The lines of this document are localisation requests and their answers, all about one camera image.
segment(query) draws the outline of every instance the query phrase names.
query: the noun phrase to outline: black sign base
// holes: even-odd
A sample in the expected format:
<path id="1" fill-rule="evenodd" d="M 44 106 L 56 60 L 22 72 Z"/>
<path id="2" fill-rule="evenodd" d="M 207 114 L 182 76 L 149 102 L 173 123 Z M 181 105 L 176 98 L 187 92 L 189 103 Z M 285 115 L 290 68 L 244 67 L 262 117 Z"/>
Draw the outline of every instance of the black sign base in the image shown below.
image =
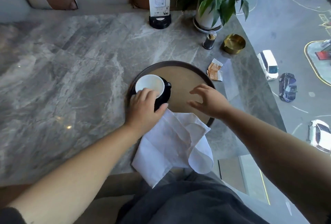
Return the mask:
<path id="1" fill-rule="evenodd" d="M 166 16 L 149 16 L 149 25 L 155 29 L 165 29 L 171 24 L 171 14 Z"/>

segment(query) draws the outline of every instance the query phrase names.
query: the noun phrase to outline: forearm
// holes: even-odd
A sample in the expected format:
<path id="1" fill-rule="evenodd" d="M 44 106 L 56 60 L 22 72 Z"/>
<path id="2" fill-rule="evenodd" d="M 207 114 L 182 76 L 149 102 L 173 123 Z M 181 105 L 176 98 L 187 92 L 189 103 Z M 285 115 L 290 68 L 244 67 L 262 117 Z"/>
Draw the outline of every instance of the forearm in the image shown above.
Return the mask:
<path id="1" fill-rule="evenodd" d="M 245 144 L 268 179 L 294 204 L 301 205 L 301 209 L 309 206 L 312 211 L 331 212 L 328 154 L 235 108 L 220 119 Z"/>
<path id="2" fill-rule="evenodd" d="M 115 130 L 42 178 L 9 206 L 18 209 L 27 223 L 73 223 L 139 137 L 126 127 Z"/>

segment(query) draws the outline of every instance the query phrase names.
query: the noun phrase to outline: gold ashtray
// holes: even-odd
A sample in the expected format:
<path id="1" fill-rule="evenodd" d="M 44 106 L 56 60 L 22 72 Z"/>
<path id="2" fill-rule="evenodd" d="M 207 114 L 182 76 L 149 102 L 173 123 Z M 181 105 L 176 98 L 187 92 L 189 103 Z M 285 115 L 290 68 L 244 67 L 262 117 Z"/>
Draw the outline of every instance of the gold ashtray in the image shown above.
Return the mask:
<path id="1" fill-rule="evenodd" d="M 227 35 L 222 43 L 222 49 L 229 54 L 238 54 L 246 46 L 245 39 L 238 34 Z"/>

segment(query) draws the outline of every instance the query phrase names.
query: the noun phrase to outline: white car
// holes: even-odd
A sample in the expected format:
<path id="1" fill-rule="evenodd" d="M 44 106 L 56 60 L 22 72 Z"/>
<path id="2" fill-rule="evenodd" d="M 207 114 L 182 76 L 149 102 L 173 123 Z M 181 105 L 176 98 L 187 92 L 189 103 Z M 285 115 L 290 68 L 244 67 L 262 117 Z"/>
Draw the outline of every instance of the white car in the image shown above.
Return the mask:
<path id="1" fill-rule="evenodd" d="M 331 153 L 331 132 L 329 125 L 319 119 L 309 123 L 309 142 L 317 149 Z"/>
<path id="2" fill-rule="evenodd" d="M 265 78 L 269 80 L 275 80 L 278 78 L 278 66 L 274 55 L 271 50 L 263 50 L 258 55 L 260 65 L 264 72 Z"/>

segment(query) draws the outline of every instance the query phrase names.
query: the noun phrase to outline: hand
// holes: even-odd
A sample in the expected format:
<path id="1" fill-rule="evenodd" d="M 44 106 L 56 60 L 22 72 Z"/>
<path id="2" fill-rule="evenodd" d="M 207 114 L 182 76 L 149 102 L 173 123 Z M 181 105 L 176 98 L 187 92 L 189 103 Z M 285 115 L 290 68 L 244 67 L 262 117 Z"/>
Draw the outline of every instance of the hand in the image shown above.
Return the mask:
<path id="1" fill-rule="evenodd" d="M 124 125 L 134 130 L 139 137 L 151 130 L 163 116 L 168 104 L 165 103 L 154 112 L 154 103 L 158 93 L 144 88 L 131 98 L 130 109 Z"/>
<path id="2" fill-rule="evenodd" d="M 190 91 L 190 94 L 200 95 L 203 102 L 199 103 L 189 100 L 187 103 L 213 118 L 221 118 L 221 116 L 232 107 L 221 93 L 205 84 L 198 85 Z"/>

